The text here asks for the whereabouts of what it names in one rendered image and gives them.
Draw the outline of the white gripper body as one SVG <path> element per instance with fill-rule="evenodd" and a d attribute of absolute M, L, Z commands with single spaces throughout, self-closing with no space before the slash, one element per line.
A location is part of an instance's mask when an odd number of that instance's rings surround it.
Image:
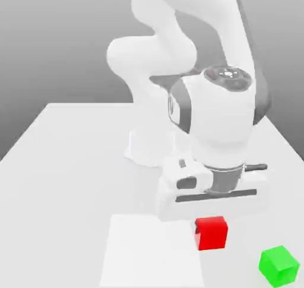
<path fill-rule="evenodd" d="M 195 220 L 204 217 L 223 216 L 228 219 L 255 214 L 268 208 L 268 179 L 265 176 L 246 176 L 237 189 L 214 197 L 206 193 L 183 193 L 169 188 L 159 179 L 156 193 L 156 214 L 160 220 Z"/>

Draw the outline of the small red cube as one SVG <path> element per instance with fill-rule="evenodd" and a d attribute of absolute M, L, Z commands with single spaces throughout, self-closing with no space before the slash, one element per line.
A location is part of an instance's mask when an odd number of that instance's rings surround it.
<path fill-rule="evenodd" d="M 228 225 L 223 216 L 195 220 L 195 237 L 199 251 L 225 248 L 227 233 Z"/>

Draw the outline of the small green cube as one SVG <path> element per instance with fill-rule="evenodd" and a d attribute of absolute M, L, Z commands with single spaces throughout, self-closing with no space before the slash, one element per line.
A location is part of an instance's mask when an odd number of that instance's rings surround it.
<path fill-rule="evenodd" d="M 259 271 L 273 288 L 279 288 L 296 280 L 300 264 L 283 246 L 261 252 Z"/>

